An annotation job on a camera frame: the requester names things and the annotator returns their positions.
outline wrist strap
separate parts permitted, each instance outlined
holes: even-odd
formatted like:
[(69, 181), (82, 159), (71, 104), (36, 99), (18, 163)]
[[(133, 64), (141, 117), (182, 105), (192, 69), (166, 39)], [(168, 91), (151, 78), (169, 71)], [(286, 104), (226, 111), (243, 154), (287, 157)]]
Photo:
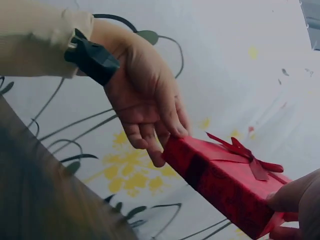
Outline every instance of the wrist strap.
[(120, 67), (119, 61), (104, 46), (88, 41), (78, 29), (75, 29), (64, 59), (76, 64), (101, 86), (105, 86)]

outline human hand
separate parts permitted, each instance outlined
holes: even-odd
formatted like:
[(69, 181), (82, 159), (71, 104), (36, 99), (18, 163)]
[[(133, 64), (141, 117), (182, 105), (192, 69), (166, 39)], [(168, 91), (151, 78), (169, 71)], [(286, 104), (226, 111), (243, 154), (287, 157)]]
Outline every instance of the human hand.
[(286, 222), (299, 222), (299, 228), (276, 227), (270, 239), (320, 239), (320, 169), (284, 185), (267, 202), (276, 212), (285, 212)]
[(142, 37), (102, 19), (94, 20), (92, 42), (103, 45), (120, 69), (104, 87), (128, 140), (146, 149), (162, 167), (161, 149), (170, 134), (185, 137), (191, 127), (176, 80), (154, 47)]

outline red bow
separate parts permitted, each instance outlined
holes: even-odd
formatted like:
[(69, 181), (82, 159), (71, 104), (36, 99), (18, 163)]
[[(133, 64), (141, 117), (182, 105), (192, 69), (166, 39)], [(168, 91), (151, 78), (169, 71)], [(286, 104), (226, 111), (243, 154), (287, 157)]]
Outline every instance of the red bow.
[(249, 163), (250, 169), (255, 177), (255, 179), (260, 181), (267, 181), (268, 178), (268, 171), (275, 172), (275, 173), (283, 173), (284, 168), (281, 165), (268, 163), (255, 158), (252, 152), (245, 148), (236, 138), (231, 137), (232, 144), (223, 141), (222, 139), (211, 135), (210, 133), (206, 133), (209, 138), (219, 142), (224, 146), (228, 151), (233, 154), (240, 155), (246, 159), (235, 160), (234, 162), (237, 163)]

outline beige sleeve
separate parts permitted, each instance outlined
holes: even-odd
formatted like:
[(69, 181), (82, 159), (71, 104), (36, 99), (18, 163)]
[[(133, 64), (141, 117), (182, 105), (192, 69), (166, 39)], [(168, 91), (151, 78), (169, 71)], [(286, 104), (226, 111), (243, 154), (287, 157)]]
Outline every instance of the beige sleeve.
[(0, 1), (0, 75), (72, 78), (77, 67), (64, 53), (75, 28), (91, 37), (92, 14), (34, 0)]

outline red gift box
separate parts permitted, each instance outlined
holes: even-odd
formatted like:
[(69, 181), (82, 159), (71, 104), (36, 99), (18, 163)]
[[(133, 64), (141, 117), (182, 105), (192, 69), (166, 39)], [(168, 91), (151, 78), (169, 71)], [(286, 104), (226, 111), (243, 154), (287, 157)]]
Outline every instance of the red gift box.
[(256, 159), (234, 137), (229, 144), (208, 136), (220, 144), (171, 136), (162, 157), (250, 238), (261, 238), (281, 225), (284, 214), (269, 208), (266, 197), (291, 181), (280, 174), (283, 167)]

